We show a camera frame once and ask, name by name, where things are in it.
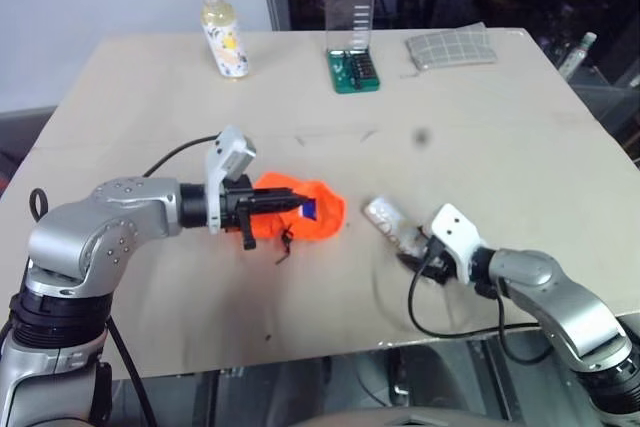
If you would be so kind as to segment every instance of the beige table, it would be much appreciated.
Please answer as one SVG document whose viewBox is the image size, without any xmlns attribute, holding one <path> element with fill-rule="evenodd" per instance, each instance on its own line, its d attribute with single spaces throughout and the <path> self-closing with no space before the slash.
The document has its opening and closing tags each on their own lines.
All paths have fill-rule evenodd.
<svg viewBox="0 0 640 427">
<path fill-rule="evenodd" d="M 0 302 L 17 289 L 33 221 L 29 191 L 78 200 L 137 175 L 174 146 L 242 128 L 258 148 L 248 173 L 325 180 L 348 201 L 345 228 L 317 244 L 243 252 L 205 229 L 144 246 L 113 316 L 143 375 L 375 349 L 424 341 L 410 325 L 411 274 L 360 213 L 386 194 L 416 221 L 444 202 L 493 246 L 554 255 L 618 314 L 640 309 L 640 175 L 523 31 L 491 32 L 494 65 L 413 72 L 410 32 L 376 32 L 379 92 L 333 92 L 321 33 L 247 34 L 252 75 L 225 81 L 200 35 L 105 41 L 56 110 L 0 201 Z M 416 131 L 429 132 L 426 145 Z M 206 146 L 158 175 L 203 179 Z M 428 328 L 495 325 L 495 303 L 424 281 Z M 531 320 L 508 304 L 507 320 Z M 123 368 L 111 345 L 105 357 Z"/>
</svg>

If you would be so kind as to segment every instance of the orange plastic bag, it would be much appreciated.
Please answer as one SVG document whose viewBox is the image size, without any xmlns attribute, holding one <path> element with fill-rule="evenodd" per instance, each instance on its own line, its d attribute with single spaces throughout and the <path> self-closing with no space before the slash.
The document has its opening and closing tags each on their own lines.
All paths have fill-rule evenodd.
<svg viewBox="0 0 640 427">
<path fill-rule="evenodd" d="M 279 237 L 288 230 L 295 240 L 323 240 L 337 233 L 344 222 L 346 202 L 317 180 L 301 181 L 276 172 L 263 175 L 254 185 L 256 189 L 289 187 L 296 194 L 315 200 L 315 220 L 302 215 L 297 208 L 277 214 L 251 217 L 251 229 L 258 239 Z"/>
</svg>

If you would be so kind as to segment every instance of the plastic bottle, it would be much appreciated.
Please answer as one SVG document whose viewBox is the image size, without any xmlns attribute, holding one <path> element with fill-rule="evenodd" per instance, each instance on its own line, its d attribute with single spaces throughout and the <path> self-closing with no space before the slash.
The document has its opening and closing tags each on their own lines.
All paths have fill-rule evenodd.
<svg viewBox="0 0 640 427">
<path fill-rule="evenodd" d="M 224 0 L 202 2 L 202 28 L 220 73 L 224 77 L 244 77 L 249 73 L 249 63 L 233 7 Z"/>
<path fill-rule="evenodd" d="M 565 80 L 568 81 L 573 77 L 573 74 L 576 73 L 582 61 L 587 58 L 587 52 L 597 38 L 598 36 L 593 32 L 587 32 L 584 34 L 582 41 L 580 41 L 580 45 L 572 49 L 569 55 L 562 61 L 558 72 L 560 72 L 560 75 L 562 75 Z"/>
</svg>

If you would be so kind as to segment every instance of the white wall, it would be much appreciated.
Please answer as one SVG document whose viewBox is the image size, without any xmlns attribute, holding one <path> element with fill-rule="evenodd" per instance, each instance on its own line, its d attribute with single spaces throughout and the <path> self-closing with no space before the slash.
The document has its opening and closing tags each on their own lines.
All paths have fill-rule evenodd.
<svg viewBox="0 0 640 427">
<path fill-rule="evenodd" d="M 271 30 L 266 0 L 230 0 Z M 198 31 L 200 0 L 0 0 L 0 113 L 57 105 L 102 37 Z"/>
</svg>

